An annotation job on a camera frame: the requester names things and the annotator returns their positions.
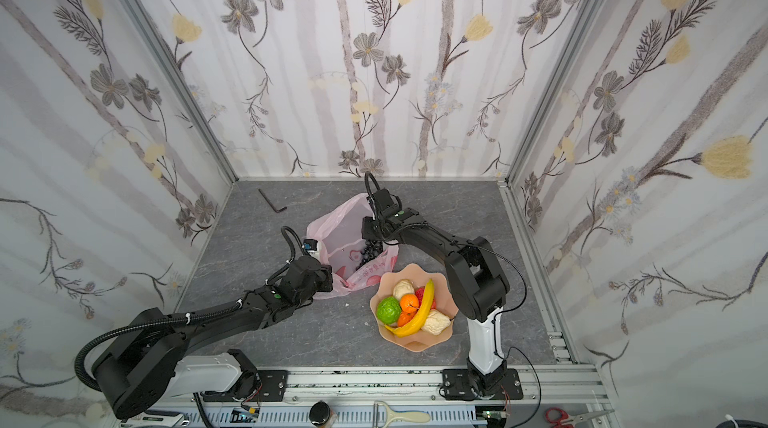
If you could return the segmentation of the pink plastic bag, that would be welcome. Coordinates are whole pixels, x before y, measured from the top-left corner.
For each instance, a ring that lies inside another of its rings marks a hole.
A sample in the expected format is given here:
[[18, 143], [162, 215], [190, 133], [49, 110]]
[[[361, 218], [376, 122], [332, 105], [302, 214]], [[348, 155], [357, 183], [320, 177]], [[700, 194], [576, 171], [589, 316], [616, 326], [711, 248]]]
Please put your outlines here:
[[376, 286], [384, 274], [395, 268], [399, 247], [383, 245], [383, 250], [364, 262], [367, 241], [362, 236], [363, 220], [372, 216], [365, 193], [357, 194], [328, 214], [310, 222], [306, 238], [318, 241], [317, 257], [332, 268], [332, 290], [318, 292], [326, 300]]

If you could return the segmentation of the beige fake fruit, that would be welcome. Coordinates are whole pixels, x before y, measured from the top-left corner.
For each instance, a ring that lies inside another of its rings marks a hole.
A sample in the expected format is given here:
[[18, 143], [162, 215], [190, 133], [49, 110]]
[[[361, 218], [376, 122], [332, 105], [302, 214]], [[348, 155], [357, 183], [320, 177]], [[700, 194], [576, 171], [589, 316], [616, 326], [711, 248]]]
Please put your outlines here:
[[392, 290], [392, 296], [400, 301], [405, 295], [414, 294], [415, 287], [409, 279], [401, 279], [398, 281]]

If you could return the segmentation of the yellow fake banana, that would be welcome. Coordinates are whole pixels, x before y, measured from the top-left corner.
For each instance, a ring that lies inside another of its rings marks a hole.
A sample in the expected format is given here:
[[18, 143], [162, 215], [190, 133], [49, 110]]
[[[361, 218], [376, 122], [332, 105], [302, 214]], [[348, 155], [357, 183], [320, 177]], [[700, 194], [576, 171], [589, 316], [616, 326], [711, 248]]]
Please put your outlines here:
[[418, 310], [411, 317], [408, 323], [403, 326], [394, 328], [389, 325], [385, 325], [384, 328], [393, 335], [403, 338], [411, 336], [417, 333], [425, 324], [429, 312], [432, 309], [432, 301], [434, 300], [435, 286], [432, 280], [429, 280], [425, 286], [422, 302], [418, 306]]

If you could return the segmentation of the green fake fruit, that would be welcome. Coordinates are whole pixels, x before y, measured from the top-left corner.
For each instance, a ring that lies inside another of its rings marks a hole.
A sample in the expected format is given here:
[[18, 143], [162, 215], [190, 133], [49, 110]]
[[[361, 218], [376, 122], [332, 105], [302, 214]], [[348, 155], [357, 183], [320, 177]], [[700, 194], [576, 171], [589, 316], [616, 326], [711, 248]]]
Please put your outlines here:
[[381, 299], [376, 307], [376, 318], [384, 325], [396, 325], [401, 313], [400, 302], [394, 296]]

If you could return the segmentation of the orange fake orange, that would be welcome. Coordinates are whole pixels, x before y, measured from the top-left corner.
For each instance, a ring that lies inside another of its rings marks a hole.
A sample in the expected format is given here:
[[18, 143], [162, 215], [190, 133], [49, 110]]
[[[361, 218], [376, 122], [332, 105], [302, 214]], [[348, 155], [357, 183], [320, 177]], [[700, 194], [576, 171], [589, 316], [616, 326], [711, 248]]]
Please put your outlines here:
[[401, 311], [404, 313], [416, 313], [420, 308], [419, 298], [415, 293], [406, 293], [399, 301]]

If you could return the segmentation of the peach leaf-shaped plate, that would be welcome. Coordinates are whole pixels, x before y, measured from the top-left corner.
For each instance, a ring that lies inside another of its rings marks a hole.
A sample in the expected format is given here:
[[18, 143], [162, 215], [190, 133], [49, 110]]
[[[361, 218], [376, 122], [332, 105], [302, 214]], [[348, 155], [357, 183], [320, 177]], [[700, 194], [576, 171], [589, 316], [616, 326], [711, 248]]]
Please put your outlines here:
[[[433, 280], [435, 284], [436, 309], [450, 320], [448, 326], [440, 334], [433, 335], [420, 330], [408, 337], [397, 337], [376, 317], [378, 303], [392, 294], [395, 284], [401, 279], [410, 280], [416, 288], [425, 286], [429, 279]], [[415, 353], [425, 351], [432, 346], [448, 341], [453, 335], [454, 319], [459, 313], [459, 309], [448, 288], [446, 276], [440, 272], [427, 272], [416, 263], [410, 263], [397, 272], [385, 273], [379, 283], [378, 291], [370, 299], [369, 305], [381, 337]]]

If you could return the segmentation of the beige fake bread roll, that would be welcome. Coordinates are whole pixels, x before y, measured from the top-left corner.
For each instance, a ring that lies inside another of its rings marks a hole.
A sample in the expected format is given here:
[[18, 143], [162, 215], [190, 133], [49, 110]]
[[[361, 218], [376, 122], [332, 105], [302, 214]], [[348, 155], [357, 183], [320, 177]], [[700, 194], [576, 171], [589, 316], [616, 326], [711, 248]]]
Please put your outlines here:
[[452, 320], [450, 317], [436, 309], [431, 309], [421, 330], [430, 335], [438, 336], [448, 328], [451, 323]]

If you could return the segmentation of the dark fake grape bunch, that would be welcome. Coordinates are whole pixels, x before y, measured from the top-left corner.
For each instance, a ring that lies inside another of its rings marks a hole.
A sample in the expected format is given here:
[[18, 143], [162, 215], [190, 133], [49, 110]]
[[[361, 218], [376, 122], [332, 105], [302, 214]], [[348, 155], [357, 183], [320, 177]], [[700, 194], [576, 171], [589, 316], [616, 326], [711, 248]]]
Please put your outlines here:
[[378, 258], [382, 252], [384, 244], [382, 241], [367, 240], [364, 248], [360, 252], [360, 260], [356, 267], [357, 270]]

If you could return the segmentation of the red fake apple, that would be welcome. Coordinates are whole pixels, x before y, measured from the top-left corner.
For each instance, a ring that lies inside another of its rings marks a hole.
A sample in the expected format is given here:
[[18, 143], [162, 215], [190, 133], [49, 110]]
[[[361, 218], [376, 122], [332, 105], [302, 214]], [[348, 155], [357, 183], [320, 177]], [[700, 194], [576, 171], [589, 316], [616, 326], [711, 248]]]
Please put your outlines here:
[[[417, 297], [419, 304], [422, 304], [423, 302], [424, 292], [425, 292], [424, 287], [419, 287], [415, 290], [415, 296]], [[436, 308], [436, 299], [433, 299], [431, 308], [432, 309]]]

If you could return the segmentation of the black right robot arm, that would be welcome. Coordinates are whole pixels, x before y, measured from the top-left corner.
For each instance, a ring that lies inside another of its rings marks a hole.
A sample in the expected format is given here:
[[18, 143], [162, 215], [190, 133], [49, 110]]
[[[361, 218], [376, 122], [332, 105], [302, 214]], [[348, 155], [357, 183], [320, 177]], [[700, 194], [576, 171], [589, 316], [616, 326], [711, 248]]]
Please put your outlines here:
[[364, 183], [372, 214], [362, 224], [363, 238], [412, 246], [444, 266], [447, 287], [468, 322], [469, 389], [478, 398], [492, 398], [507, 376], [507, 357], [500, 348], [501, 316], [521, 308], [528, 298], [524, 286], [522, 299], [512, 307], [506, 305], [510, 283], [501, 263], [514, 263], [483, 237], [460, 237], [429, 223], [381, 187], [372, 173], [364, 175]]

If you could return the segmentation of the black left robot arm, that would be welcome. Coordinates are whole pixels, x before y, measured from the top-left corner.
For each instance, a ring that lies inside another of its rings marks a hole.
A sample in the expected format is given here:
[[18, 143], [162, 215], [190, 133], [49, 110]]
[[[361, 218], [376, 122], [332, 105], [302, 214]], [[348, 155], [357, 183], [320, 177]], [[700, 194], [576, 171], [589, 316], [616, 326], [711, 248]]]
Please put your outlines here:
[[185, 313], [147, 309], [127, 325], [87, 342], [74, 360], [74, 373], [101, 392], [118, 419], [151, 408], [182, 378], [186, 355], [247, 331], [271, 327], [309, 306], [314, 295], [333, 288], [332, 268], [319, 261], [320, 242], [300, 239], [283, 226], [290, 255], [264, 285], [233, 302]]

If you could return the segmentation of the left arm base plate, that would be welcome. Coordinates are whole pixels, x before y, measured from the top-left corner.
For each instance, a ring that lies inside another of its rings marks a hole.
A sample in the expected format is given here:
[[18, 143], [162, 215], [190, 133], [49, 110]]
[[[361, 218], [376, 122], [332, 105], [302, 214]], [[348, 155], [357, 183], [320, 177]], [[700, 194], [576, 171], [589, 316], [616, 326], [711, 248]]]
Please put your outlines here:
[[287, 387], [287, 370], [246, 371], [224, 392], [202, 393], [206, 402], [281, 402]]

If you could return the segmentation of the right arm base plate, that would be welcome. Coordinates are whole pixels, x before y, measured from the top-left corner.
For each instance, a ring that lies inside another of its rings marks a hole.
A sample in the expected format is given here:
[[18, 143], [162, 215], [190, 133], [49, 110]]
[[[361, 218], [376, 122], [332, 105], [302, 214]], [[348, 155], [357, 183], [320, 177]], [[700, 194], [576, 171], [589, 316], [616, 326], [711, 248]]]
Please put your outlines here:
[[488, 375], [468, 368], [443, 369], [438, 393], [450, 401], [518, 401], [524, 398], [518, 372], [503, 367]]

